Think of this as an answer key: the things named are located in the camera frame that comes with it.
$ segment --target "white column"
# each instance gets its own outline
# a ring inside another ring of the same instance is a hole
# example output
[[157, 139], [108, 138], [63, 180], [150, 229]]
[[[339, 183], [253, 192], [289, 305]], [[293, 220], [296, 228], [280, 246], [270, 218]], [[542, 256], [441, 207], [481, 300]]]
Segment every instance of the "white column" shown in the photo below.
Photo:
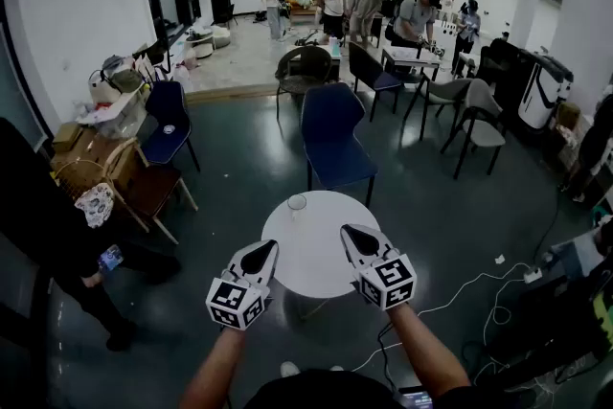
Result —
[[526, 48], [537, 5], [538, 0], [517, 0], [513, 22], [511, 24], [509, 43], [518, 48]]

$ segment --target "hand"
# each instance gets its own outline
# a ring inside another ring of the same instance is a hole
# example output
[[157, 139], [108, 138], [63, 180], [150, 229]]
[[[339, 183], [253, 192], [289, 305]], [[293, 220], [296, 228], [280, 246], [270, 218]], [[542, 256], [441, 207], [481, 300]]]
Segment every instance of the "hand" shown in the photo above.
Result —
[[89, 278], [81, 278], [83, 284], [88, 288], [93, 288], [97, 284], [102, 283], [102, 273], [99, 271], [94, 276], [90, 276]]

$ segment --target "gray shirt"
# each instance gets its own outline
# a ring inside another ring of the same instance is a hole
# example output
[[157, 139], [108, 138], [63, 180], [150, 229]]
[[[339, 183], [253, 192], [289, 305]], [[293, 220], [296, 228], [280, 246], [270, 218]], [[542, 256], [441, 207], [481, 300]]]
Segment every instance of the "gray shirt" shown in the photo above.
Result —
[[469, 43], [474, 42], [475, 35], [478, 35], [481, 29], [481, 17], [477, 12], [469, 12], [468, 14], [460, 15], [458, 20], [460, 24], [466, 24], [466, 27], [458, 33], [461, 39], [465, 39]]
[[417, 41], [414, 37], [404, 31], [402, 21], [407, 21], [413, 31], [422, 34], [426, 24], [434, 24], [437, 19], [436, 7], [424, 7], [420, 0], [403, 0], [400, 4], [400, 13], [394, 25], [394, 31], [410, 41]]

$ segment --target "dark blue chair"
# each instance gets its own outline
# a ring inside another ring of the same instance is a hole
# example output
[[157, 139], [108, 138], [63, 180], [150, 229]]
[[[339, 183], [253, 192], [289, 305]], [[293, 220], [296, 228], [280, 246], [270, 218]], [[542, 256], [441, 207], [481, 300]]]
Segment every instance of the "dark blue chair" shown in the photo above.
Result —
[[376, 61], [361, 46], [351, 42], [349, 44], [349, 70], [355, 76], [355, 86], [353, 92], [357, 94], [357, 84], [362, 80], [366, 85], [375, 91], [373, 106], [371, 107], [371, 119], [375, 116], [376, 103], [382, 91], [394, 91], [394, 108], [392, 112], [396, 114], [398, 104], [398, 94], [404, 84], [383, 70], [383, 65]]
[[370, 177], [366, 207], [371, 204], [378, 169], [353, 135], [364, 114], [364, 106], [345, 83], [328, 84], [306, 92], [301, 128], [309, 191], [313, 169], [327, 190]]
[[190, 133], [192, 122], [185, 107], [185, 94], [179, 82], [157, 82], [145, 105], [147, 113], [157, 120], [157, 128], [142, 144], [143, 153], [152, 164], [168, 164], [183, 144], [187, 143], [195, 168], [200, 166], [195, 158]]

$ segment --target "black and white equipment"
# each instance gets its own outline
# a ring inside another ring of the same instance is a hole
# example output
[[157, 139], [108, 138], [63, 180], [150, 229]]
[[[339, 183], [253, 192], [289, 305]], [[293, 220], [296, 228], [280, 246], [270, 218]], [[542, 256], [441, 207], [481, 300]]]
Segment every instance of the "black and white equipment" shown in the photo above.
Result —
[[355, 287], [367, 300], [387, 310], [413, 298], [415, 269], [382, 232], [348, 224], [341, 227], [341, 239], [354, 268]]
[[264, 312], [278, 257], [275, 240], [255, 242], [237, 251], [221, 278], [213, 278], [206, 300], [211, 318], [223, 326], [246, 330]]
[[521, 50], [532, 71], [525, 84], [518, 80], [525, 91], [517, 109], [519, 118], [529, 130], [544, 129], [553, 116], [556, 106], [568, 99], [573, 83], [573, 73], [553, 57]]

